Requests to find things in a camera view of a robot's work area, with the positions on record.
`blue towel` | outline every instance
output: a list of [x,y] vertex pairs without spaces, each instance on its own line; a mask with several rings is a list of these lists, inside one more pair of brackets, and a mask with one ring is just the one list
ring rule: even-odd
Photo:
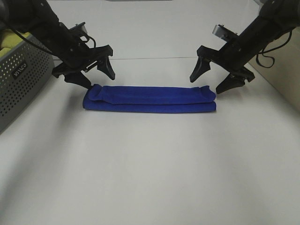
[[123,87],[95,84],[86,93],[89,110],[140,113],[200,113],[216,110],[209,86],[202,88]]

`black cable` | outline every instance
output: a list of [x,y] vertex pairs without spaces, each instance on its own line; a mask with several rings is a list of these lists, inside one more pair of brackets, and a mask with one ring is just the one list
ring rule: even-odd
[[91,39],[94,42],[94,48],[96,48],[97,47],[97,43],[96,43],[95,39],[92,38],[91,36],[88,36],[88,37],[89,37],[89,39]]
[[48,51],[38,45],[36,45],[35,43],[29,41],[28,39],[26,39],[25,37],[23,37],[18,31],[16,31],[12,26],[10,26],[10,24],[8,22],[6,22],[5,20],[3,20],[1,17],[0,17],[0,21],[2,21],[8,28],[10,28],[17,36],[19,36],[19,38],[21,38],[23,41],[27,42],[28,44],[32,45],[33,47],[47,53],[47,54],[50,54],[50,55],[53,55],[53,56],[56,56],[58,57],[56,54],[52,53],[51,51]]
[[89,35],[87,33],[81,32],[81,36],[85,37],[86,40],[82,40],[84,43],[88,43],[90,41]]
[[[259,53],[256,55],[256,63],[257,63],[259,66],[264,67],[264,68],[271,68],[271,67],[273,67],[274,64],[275,64],[275,58],[272,57],[272,56],[267,56],[267,55],[265,55],[265,53],[270,53],[270,52],[272,52],[272,51],[275,51],[275,50],[277,50],[277,49],[279,49],[279,48],[282,48],[283,46],[287,45],[287,44],[290,42],[290,40],[291,40],[291,38],[292,38],[292,35],[293,35],[293,31],[290,31],[290,35],[289,35],[289,38],[287,39],[287,41],[284,42],[282,45],[276,47],[276,48],[272,48],[272,49],[270,49],[270,50],[265,51],[266,47],[264,47],[264,48],[262,49],[262,51],[259,52]],[[261,64],[260,61],[259,61],[259,55],[262,55],[262,56],[265,57],[265,58],[272,59],[272,65],[269,66],[269,67],[267,67],[267,66],[264,66],[263,64]]]

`gray plastic basket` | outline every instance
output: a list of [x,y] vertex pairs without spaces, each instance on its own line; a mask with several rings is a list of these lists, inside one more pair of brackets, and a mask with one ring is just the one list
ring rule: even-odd
[[[28,39],[43,46],[32,35]],[[24,41],[0,58],[0,133],[36,96],[53,66],[51,55]]]

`white table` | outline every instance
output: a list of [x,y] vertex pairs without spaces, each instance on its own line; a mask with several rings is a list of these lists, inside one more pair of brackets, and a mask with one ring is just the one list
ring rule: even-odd
[[[94,83],[214,90],[226,72],[212,64],[191,84],[196,58],[126,59],[218,48],[215,23],[241,31],[257,14],[252,1],[238,2],[50,4],[114,48],[117,79],[92,70]],[[255,75],[218,96],[216,113],[175,115],[86,111],[84,89],[51,78],[0,136],[0,224],[299,224],[300,114]]]

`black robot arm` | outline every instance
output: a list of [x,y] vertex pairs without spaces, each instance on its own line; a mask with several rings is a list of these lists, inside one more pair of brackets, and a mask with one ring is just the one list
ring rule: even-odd
[[242,87],[245,80],[252,81],[254,74],[244,65],[260,53],[270,42],[300,26],[300,0],[268,0],[259,16],[238,36],[224,26],[216,26],[214,34],[227,41],[219,50],[201,46],[197,65],[190,76],[191,82],[210,70],[214,62],[230,74],[217,87],[220,94]]
[[[55,77],[64,75],[66,82],[89,89],[91,83],[82,71],[88,72],[97,66],[109,78],[115,79],[109,62],[109,56],[113,55],[112,48],[109,45],[96,47],[96,42],[88,36],[84,23],[68,29],[59,22],[46,0],[0,0],[0,20],[14,31],[30,32],[62,60],[63,63],[52,71]],[[94,41],[93,48],[86,45],[90,39]]]

